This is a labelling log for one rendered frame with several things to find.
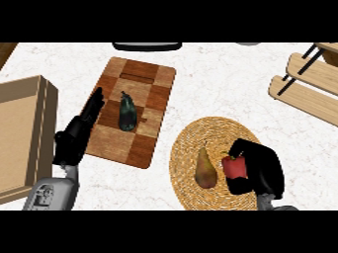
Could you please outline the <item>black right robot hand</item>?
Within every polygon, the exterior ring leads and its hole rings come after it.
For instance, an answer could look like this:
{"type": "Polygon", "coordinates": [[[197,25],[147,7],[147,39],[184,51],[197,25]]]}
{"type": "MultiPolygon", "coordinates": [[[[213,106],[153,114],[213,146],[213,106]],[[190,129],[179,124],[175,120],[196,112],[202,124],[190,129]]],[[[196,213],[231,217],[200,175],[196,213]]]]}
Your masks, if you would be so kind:
{"type": "Polygon", "coordinates": [[[276,152],[261,144],[237,138],[228,154],[245,158],[246,176],[255,194],[273,194],[279,200],[283,193],[283,174],[276,152]]]}

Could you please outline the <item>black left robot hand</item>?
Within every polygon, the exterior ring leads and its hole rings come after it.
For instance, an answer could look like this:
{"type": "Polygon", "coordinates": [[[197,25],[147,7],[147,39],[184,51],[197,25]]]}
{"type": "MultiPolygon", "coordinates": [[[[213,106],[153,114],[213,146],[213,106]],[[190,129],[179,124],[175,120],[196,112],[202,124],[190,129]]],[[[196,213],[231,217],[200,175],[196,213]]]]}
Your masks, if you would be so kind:
{"type": "Polygon", "coordinates": [[[101,88],[92,92],[80,114],[74,116],[63,131],[55,133],[55,155],[52,164],[74,166],[83,155],[89,132],[104,105],[101,88]]]}

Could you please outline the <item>red bell pepper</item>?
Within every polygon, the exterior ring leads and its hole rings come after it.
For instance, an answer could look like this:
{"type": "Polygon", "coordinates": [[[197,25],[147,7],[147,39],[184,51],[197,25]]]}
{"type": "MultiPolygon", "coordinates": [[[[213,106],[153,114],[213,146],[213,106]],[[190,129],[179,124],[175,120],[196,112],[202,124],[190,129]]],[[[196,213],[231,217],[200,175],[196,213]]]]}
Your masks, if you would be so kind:
{"type": "Polygon", "coordinates": [[[221,166],[225,177],[228,179],[246,178],[245,157],[233,157],[225,151],[221,154],[224,155],[221,158],[221,166]]]}

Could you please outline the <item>round woven straw placemat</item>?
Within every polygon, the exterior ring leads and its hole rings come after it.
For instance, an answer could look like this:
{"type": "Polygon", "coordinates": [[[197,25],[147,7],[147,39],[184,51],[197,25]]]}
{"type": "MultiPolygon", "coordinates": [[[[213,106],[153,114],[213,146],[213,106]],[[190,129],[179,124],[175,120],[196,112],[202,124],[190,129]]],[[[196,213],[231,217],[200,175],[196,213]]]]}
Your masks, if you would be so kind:
{"type": "Polygon", "coordinates": [[[187,211],[253,211],[255,193],[231,195],[225,184],[221,158],[237,138],[255,143],[252,132],[233,120],[205,117],[191,122],[181,130],[171,147],[168,173],[172,190],[187,211]],[[197,151],[205,148],[216,171],[216,184],[202,189],[194,182],[197,151]]]}

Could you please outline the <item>pale wooden tiered shelf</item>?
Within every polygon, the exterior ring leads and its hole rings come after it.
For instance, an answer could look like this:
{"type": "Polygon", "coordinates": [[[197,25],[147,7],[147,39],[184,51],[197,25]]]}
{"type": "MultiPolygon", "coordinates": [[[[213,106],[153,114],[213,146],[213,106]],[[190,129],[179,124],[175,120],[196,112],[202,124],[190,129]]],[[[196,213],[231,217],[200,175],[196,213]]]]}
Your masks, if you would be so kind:
{"type": "Polygon", "coordinates": [[[338,127],[338,42],[315,42],[287,57],[268,95],[338,127]]]}

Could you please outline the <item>brown-green pear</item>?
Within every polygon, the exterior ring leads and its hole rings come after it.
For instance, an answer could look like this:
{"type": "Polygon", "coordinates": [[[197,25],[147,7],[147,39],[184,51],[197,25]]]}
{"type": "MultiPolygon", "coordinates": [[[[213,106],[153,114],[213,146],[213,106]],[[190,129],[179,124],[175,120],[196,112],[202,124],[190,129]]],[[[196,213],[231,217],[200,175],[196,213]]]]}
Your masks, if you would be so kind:
{"type": "Polygon", "coordinates": [[[216,184],[216,171],[211,164],[205,147],[197,150],[194,182],[202,189],[209,189],[216,184]]]}

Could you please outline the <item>open pale wooden drawer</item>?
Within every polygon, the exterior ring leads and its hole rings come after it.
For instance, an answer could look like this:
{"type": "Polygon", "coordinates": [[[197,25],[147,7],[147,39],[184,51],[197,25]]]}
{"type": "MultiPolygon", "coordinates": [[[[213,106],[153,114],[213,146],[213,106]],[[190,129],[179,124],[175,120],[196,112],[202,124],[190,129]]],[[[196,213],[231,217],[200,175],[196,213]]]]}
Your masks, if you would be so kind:
{"type": "Polygon", "coordinates": [[[57,89],[42,76],[0,84],[0,205],[52,174],[57,89]]]}

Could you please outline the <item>checkered wooden cutting board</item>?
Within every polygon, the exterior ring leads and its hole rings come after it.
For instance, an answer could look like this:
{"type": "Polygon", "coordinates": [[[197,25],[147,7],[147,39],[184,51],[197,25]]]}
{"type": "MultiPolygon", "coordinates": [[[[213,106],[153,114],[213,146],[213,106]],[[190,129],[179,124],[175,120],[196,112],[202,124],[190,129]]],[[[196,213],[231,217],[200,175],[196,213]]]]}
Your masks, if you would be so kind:
{"type": "Polygon", "coordinates": [[[111,57],[94,88],[101,88],[104,105],[91,129],[85,153],[147,169],[157,142],[175,70],[137,60],[111,57]],[[137,125],[117,126],[122,94],[137,109],[137,125]]]}

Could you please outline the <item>dark appliance with pale top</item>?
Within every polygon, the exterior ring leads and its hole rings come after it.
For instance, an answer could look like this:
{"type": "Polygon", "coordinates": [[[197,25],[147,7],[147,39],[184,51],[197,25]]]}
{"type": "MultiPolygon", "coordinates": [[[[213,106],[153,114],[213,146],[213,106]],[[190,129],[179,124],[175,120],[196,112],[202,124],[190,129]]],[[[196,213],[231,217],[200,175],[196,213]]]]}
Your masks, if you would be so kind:
{"type": "Polygon", "coordinates": [[[126,51],[168,51],[181,47],[179,42],[113,42],[111,45],[126,51]]]}

